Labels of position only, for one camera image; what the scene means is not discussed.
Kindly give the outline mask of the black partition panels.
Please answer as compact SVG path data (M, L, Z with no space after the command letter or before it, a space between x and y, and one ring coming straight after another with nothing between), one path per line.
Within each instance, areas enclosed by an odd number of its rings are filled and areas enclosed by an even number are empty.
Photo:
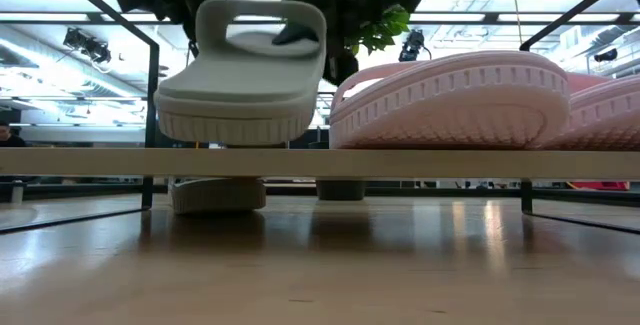
M329 130L309 129L299 138L289 142L290 149L328 149Z

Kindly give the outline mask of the wooden shelf black metal frame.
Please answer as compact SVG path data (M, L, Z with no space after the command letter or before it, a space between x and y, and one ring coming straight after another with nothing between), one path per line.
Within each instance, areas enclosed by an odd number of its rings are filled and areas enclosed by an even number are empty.
M241 15L227 34L260 31L278 35L291 21ZM1 175L140 175L142 205L152 204L157 176L213 178L315 177L349 178L517 178L523 212L532 210L534 179L640 180L640 151L578 152L527 149L290 149L289 142L269 146L232 146L185 142L165 136L158 127L154 93L159 49L150 49L145 145L140 149L0 148ZM340 85L322 78L309 129L328 129L331 104Z

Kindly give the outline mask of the black ceiling spotlight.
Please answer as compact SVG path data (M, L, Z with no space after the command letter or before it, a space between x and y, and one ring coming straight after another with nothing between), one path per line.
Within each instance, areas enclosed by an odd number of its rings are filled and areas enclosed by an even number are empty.
M108 63L111 61L111 52L108 43L102 41L79 28L68 28L63 45L90 58L95 63Z

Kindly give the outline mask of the pink rubber slide sandal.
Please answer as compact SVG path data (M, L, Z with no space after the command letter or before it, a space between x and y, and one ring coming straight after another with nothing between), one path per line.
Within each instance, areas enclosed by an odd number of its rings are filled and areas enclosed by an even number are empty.
M640 151L640 74L568 74L570 113L545 150Z
M567 73L523 51L479 51L361 70L337 88L332 149L527 149L569 116Z

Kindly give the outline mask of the person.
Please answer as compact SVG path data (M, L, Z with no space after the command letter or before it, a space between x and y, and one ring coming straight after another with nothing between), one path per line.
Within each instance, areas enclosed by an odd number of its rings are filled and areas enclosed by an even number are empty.
M26 147L26 142L11 132L9 124L0 120L0 147Z

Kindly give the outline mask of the red chair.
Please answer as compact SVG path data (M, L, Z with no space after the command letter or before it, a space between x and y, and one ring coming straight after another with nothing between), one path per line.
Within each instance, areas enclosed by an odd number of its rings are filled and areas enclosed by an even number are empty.
M596 190L596 191L629 191L630 183L622 182L567 182L567 185L576 190Z

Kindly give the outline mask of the black metal rig frame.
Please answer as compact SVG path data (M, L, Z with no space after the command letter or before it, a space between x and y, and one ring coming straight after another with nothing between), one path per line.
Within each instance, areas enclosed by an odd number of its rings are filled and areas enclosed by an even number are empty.
M25 200L110 196L117 194L139 193L142 189L137 184L26 184L23 192ZM534 195L540 198L567 197L567 198L604 198L607 201L632 201L640 198L640 192L621 191L580 191L561 189L533 189ZM312 196L316 194L314 186L268 186L266 193L272 196ZM373 187L365 190L366 196L386 197L486 197L519 198L519 189L411 189L411 188L384 188Z

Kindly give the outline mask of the black overhead beam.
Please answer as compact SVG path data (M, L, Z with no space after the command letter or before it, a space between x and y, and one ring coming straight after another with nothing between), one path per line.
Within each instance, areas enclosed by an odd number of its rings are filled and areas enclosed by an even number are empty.
M411 25L548 25L561 13L552 12L417 12ZM99 12L0 12L0 23L8 24L106 24L115 20ZM640 25L640 12L588 12L577 14L565 25Z

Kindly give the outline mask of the grey rubber slide sandal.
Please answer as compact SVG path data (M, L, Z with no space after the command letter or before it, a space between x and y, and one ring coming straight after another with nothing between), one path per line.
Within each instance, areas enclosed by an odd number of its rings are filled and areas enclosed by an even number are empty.
M241 212L266 205L266 187L258 178L212 178L172 183L171 207L178 215Z
M314 40L274 44L274 34L227 34L241 15L279 17ZM154 93L158 127L185 142L269 146L304 134L326 58L326 20L298 1L206 0L195 17L198 56Z

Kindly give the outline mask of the green potted plant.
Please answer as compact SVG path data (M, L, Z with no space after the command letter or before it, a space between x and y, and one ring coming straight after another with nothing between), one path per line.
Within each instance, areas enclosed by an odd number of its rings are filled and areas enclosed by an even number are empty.
M409 13L402 0L296 0L319 8L327 22L327 55L323 78L339 85L359 71L357 53L372 53L394 44L408 30Z

